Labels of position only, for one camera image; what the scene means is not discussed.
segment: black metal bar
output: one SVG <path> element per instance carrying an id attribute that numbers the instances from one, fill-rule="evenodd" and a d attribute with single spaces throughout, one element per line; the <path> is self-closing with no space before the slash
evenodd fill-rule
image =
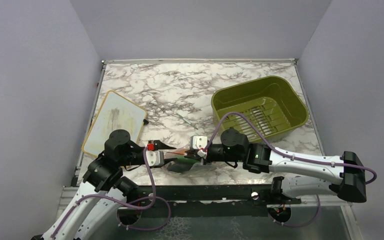
<path id="1" fill-rule="evenodd" d="M 159 202 L 156 207 L 143 211 L 140 218 L 166 218 L 167 206 Z M 180 218 L 199 218 L 199 217 L 234 217 L 251 216 L 267 217 L 266 205 L 253 204 L 252 201 L 232 201 L 232 202 L 211 202 L 202 203 L 199 201 L 176 203 L 169 202 L 171 217 Z"/>
<path id="2" fill-rule="evenodd" d="M 264 204 L 300 204 L 296 198 L 273 198 L 271 184 L 244 184 L 244 185 L 165 185 L 157 186 L 157 195 L 167 201 L 214 201 L 214 200 L 252 200 L 251 193 L 258 193 L 259 201 Z M 151 186 L 139 186 L 127 196 L 127 202 L 149 196 Z"/>

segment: red component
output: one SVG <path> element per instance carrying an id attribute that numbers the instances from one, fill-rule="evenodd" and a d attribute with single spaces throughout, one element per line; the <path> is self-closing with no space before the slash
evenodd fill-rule
<path id="1" fill-rule="evenodd" d="M 147 147 L 148 147 L 148 150 L 149 150 L 149 151 L 153 151 L 153 150 L 155 149 L 153 143 L 148 143 Z"/>

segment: green object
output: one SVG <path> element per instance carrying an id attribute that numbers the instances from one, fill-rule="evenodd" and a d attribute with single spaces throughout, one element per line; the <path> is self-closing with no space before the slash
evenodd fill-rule
<path id="1" fill-rule="evenodd" d="M 220 89 L 211 99 L 213 120 L 218 124 L 229 112 L 244 114 L 265 138 L 276 141 L 286 137 L 309 119 L 305 104 L 292 86 L 278 76 L 267 76 Z M 234 128 L 248 136 L 250 142 L 261 138 L 240 116 L 230 115 L 220 133 Z"/>

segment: silver screw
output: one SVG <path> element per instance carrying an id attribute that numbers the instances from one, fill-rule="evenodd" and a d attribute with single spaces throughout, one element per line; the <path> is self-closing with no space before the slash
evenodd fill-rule
<path id="1" fill-rule="evenodd" d="M 253 191 L 252 193 L 251 193 L 251 198 L 252 199 L 254 199 L 254 200 L 257 200 L 258 199 L 258 193 L 256 192 L 256 191 Z"/>

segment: wooden board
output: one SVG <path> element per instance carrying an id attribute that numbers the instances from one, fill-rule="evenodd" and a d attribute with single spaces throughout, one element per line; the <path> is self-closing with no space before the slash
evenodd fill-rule
<path id="1" fill-rule="evenodd" d="M 128 131 L 130 139 L 136 142 L 147 114 L 145 109 L 115 91 L 108 91 L 81 146 L 82 151 L 97 157 L 104 150 L 110 133 L 117 129 Z"/>

